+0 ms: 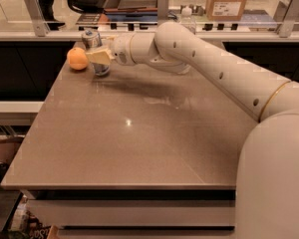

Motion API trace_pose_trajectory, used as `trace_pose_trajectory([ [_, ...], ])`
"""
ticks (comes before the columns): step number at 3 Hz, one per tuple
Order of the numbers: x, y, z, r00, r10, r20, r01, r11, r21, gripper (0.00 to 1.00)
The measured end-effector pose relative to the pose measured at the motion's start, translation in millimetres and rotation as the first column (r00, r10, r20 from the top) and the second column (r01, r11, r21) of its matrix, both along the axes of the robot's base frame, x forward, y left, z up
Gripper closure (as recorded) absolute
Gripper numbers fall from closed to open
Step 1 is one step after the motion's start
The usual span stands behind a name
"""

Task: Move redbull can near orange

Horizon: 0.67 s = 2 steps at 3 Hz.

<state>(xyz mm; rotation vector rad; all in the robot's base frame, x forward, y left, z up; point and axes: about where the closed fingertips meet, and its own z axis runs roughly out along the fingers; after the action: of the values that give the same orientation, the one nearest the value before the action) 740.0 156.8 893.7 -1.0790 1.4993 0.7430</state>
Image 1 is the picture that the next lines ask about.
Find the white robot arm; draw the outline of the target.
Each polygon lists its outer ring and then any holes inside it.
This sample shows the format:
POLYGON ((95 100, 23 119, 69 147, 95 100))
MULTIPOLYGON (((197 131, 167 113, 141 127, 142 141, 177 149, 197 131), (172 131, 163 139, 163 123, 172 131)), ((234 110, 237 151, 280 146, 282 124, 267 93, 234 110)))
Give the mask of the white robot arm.
POLYGON ((179 23, 124 33, 87 51, 93 63, 197 69, 257 125, 241 149, 236 180, 236 239, 299 239, 299 83, 215 47, 179 23))

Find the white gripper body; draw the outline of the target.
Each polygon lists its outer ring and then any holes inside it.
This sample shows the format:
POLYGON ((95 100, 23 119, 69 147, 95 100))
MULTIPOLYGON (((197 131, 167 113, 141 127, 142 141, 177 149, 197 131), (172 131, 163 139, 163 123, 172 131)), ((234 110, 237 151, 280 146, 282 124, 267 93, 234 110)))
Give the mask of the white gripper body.
POLYGON ((133 66, 135 64, 131 52, 131 42, 133 36, 133 33, 125 33, 117 36, 112 42, 112 54, 120 65, 133 66))

